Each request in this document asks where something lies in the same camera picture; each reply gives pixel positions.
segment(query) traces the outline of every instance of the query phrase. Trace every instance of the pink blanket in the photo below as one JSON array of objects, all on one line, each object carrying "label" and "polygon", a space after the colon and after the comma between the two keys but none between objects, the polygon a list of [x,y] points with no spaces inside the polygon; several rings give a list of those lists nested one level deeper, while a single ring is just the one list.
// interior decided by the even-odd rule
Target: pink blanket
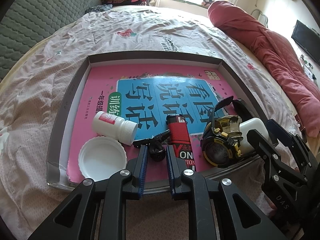
[{"label": "pink blanket", "polygon": [[289,41],[227,1],[210,5],[208,16],[215,27],[244,44],[262,62],[296,107],[307,135],[317,137],[320,91],[305,75]]}]

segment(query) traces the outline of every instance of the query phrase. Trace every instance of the pink workbook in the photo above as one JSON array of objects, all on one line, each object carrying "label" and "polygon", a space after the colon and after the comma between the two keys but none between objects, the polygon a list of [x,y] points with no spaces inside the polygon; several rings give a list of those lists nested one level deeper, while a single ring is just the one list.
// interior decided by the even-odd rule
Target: pink workbook
[{"label": "pink workbook", "polygon": [[[222,98],[236,95],[219,71],[207,67],[163,64],[132,64],[93,67],[85,84],[73,126],[67,175],[79,183],[84,177],[78,166],[78,156],[86,141],[97,136],[91,123],[98,111],[109,112],[138,123],[136,140],[151,138],[167,130],[168,114],[183,114],[196,170],[212,168],[204,159],[200,139],[208,114]],[[235,114],[233,108],[226,108]],[[217,117],[224,116],[222,110]],[[128,160],[139,150],[124,146]],[[167,179],[166,160],[149,158],[146,182]]]}]

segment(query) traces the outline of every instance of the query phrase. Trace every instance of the red lighter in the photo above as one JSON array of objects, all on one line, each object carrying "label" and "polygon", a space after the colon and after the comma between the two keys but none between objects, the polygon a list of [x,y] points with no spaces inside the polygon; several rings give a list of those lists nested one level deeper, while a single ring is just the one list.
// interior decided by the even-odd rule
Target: red lighter
[{"label": "red lighter", "polygon": [[168,115],[167,125],[176,157],[184,159],[188,169],[196,171],[186,119],[182,114]]}]

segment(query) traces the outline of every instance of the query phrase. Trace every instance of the white bottle cap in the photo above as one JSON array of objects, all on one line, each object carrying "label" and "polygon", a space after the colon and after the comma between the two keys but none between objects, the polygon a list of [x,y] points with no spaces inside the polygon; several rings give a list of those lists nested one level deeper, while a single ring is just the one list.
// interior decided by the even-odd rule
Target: white bottle cap
[{"label": "white bottle cap", "polygon": [[127,155],[116,140],[99,136],[87,141],[81,148],[78,165],[85,178],[94,181],[109,179],[127,165]]},{"label": "white bottle cap", "polygon": [[129,120],[125,121],[124,128],[122,128],[119,141],[126,145],[132,145],[137,133],[137,129],[138,124],[136,122],[132,122]]}]

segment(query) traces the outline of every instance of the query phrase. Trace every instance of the television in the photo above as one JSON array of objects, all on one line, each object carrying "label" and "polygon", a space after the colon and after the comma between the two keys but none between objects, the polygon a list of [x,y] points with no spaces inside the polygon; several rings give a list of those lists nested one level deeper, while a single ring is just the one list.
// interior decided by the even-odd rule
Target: television
[{"label": "television", "polygon": [[320,36],[297,20],[291,38],[320,65]]}]

